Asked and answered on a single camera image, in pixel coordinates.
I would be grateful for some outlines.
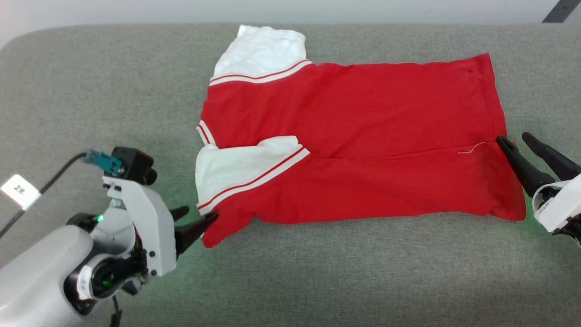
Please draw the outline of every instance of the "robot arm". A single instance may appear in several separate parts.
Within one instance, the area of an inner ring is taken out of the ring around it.
[[[143,152],[116,147],[107,156],[88,150],[82,160],[105,171],[109,208],[102,215],[74,215],[0,269],[1,327],[81,325],[119,290],[136,295],[148,276],[171,272],[217,218],[209,213],[174,227],[189,208],[169,210],[146,187],[157,173]]]
[[[497,137],[512,170],[533,199],[535,218],[553,235],[571,236],[581,245],[581,167],[530,133],[524,133],[522,139],[561,179],[556,182],[551,175],[539,171],[511,141]]]

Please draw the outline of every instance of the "white label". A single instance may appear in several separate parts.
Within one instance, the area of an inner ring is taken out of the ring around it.
[[[540,208],[539,210],[537,210],[537,212],[535,212],[535,218],[537,220],[539,220],[540,215],[543,213],[543,211],[547,208],[547,206],[549,205],[549,203],[551,203],[553,201],[554,198],[550,198],[548,199]]]
[[[20,175],[14,175],[4,185],[2,191],[18,203],[23,210],[28,210],[40,198],[38,190]]]
[[[81,272],[78,274],[77,279],[77,292],[79,300],[88,300],[91,297],[91,289],[89,282],[93,274],[93,269],[90,266],[84,266],[81,268]]]

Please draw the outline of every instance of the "gray fabric surface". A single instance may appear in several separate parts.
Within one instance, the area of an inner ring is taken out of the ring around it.
[[[581,162],[581,27],[285,27],[307,36],[317,63],[490,52],[509,136],[529,131]],[[153,189],[169,207],[194,206],[195,126],[236,28],[71,27],[10,43],[0,52],[0,181],[19,173],[40,187],[84,147],[122,144],[155,158]],[[74,165],[0,240],[0,265],[76,212],[106,206],[99,171]],[[0,223],[17,209],[0,196]],[[192,247],[120,303],[125,327],[577,325],[580,275],[581,249],[530,219],[254,221],[214,249]],[[87,326],[108,326],[111,310],[107,302]]]

